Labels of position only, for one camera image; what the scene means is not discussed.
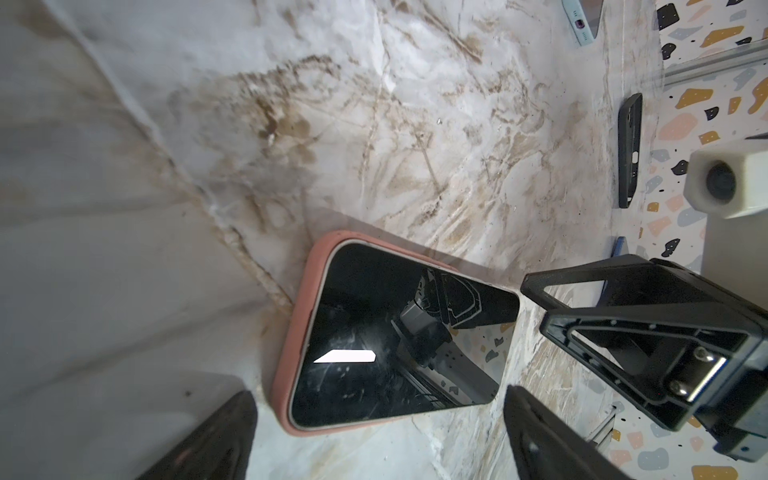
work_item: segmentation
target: marble tabletop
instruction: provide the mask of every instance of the marble tabletop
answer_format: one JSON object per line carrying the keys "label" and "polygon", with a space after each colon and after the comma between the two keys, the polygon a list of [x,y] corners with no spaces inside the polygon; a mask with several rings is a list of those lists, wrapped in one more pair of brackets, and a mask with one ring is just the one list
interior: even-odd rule
{"label": "marble tabletop", "polygon": [[[661,95],[650,0],[605,2],[580,48],[560,0],[49,2],[273,302],[259,316],[251,478],[516,478],[486,406],[296,439],[265,397],[313,242],[345,228],[517,289],[637,236],[616,204],[617,111]],[[561,287],[573,302],[586,296]],[[582,435],[611,390],[538,333],[523,299],[504,384]]]}

